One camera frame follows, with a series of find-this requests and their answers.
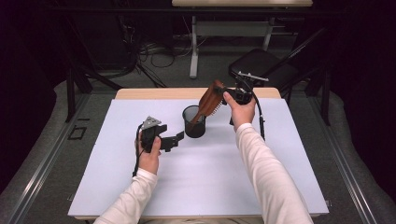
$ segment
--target brown hair brush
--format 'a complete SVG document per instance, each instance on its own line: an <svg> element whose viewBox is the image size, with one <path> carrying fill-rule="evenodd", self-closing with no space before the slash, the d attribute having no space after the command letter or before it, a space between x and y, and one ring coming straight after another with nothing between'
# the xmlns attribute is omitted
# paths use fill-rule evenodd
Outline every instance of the brown hair brush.
<svg viewBox="0 0 396 224"><path fill-rule="evenodd" d="M221 106L223 89L222 82L217 79L213 81L199 101L198 112L190 121L191 125L188 126L188 129L191 129L201 116L207 117L216 113Z"/></svg>

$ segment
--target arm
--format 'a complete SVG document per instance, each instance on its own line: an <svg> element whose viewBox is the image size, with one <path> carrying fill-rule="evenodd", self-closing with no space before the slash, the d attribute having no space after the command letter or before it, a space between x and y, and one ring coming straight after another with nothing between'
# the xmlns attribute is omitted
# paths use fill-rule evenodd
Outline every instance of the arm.
<svg viewBox="0 0 396 224"><path fill-rule="evenodd" d="M262 206L265 223L312 223L288 171L250 123L239 126L236 144Z"/></svg>
<svg viewBox="0 0 396 224"><path fill-rule="evenodd" d="M132 183L107 210L95 220L95 224L137 223L157 185L161 139L154 139L150 153L139 144L139 168Z"/></svg>

